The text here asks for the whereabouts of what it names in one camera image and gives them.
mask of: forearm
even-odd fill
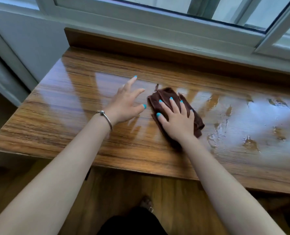
[[[0,214],[0,234],[57,234],[109,129],[95,115]]]
[[[201,145],[188,136],[181,142],[219,217],[232,234],[284,232],[257,200]]]

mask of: silver bracelet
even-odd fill
[[[97,112],[100,113],[100,115],[102,115],[102,116],[104,116],[104,117],[106,118],[106,120],[108,121],[108,124],[109,124],[109,126],[110,126],[110,131],[112,131],[112,125],[111,125],[111,122],[110,122],[110,120],[108,119],[107,115],[105,115],[105,111],[103,111],[103,110],[98,110]]]

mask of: finger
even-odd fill
[[[118,89],[117,93],[120,93],[120,92],[122,92],[122,90],[123,90],[123,87],[124,87],[124,84],[122,85],[122,87],[119,87],[119,89]]]
[[[139,96],[139,94],[143,93],[144,91],[145,91],[144,88],[136,89],[131,93],[131,95],[132,95],[133,99],[135,99],[136,97]]]
[[[129,91],[133,83],[135,83],[137,76],[132,77],[127,83],[124,85],[123,90]]]
[[[169,117],[173,114],[172,110],[162,100],[159,100],[159,104],[162,106]]]
[[[174,113],[180,113],[180,109],[177,106],[177,104],[175,103],[174,99],[172,97],[170,97],[170,104],[172,106],[173,112]]]
[[[194,118],[195,118],[194,112],[193,112],[193,110],[190,110],[189,119],[194,121]]]
[[[134,108],[134,114],[135,116],[142,113],[145,109],[146,109],[146,105],[143,104],[143,105],[138,105],[138,106],[135,106],[133,107]]]
[[[158,121],[161,123],[161,125],[164,127],[164,125],[168,124],[168,121],[166,120],[166,118],[163,116],[162,113],[157,113],[156,114]]]
[[[187,111],[186,111],[186,107],[183,101],[180,101],[180,106],[181,106],[181,114],[187,117]]]

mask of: person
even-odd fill
[[[130,79],[105,107],[111,125],[130,120],[143,112],[146,105],[133,106],[144,89],[131,91],[137,77]],[[284,235],[280,227],[255,198],[194,137],[194,114],[170,100],[173,111],[160,102],[169,117],[158,119],[171,138],[186,152],[218,216],[231,234]],[[111,129],[104,115],[95,114],[78,135],[53,159],[0,214],[0,234],[58,234],[90,169],[92,162]],[[125,232],[166,234],[151,213],[151,202],[135,208],[127,218],[111,218],[99,234]]]

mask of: cloth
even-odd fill
[[[163,135],[165,136],[165,138],[167,139],[167,141],[170,142],[171,146],[174,147],[175,149],[181,149],[181,145],[173,140],[172,138],[170,138],[170,136],[166,133],[166,131],[163,129],[161,123],[158,121],[157,118],[157,113],[162,113],[163,116],[169,120],[168,115],[166,114],[166,112],[164,111],[164,109],[162,108],[162,106],[159,104],[159,100],[162,100],[171,110],[172,110],[172,106],[170,104],[170,97],[172,97],[175,101],[175,103],[177,104],[177,106],[179,107],[180,111],[181,111],[181,107],[180,107],[180,101],[183,101],[185,107],[186,107],[186,111],[187,111],[187,115],[190,115],[190,110],[192,109],[194,112],[194,135],[195,137],[199,138],[202,135],[201,130],[205,127],[202,118],[197,114],[197,112],[190,106],[190,104],[187,102],[187,100],[185,99],[185,97],[179,93],[179,95],[177,95],[174,90],[172,90],[171,87],[167,87],[164,89],[158,89],[158,84],[156,86],[155,92],[148,96],[147,99],[149,100],[154,113],[152,114],[152,118],[155,120],[156,124],[158,125],[160,131],[163,133]]]
[[[97,235],[110,234],[167,235],[156,216],[143,207],[133,208],[126,217],[111,217],[97,233]]]

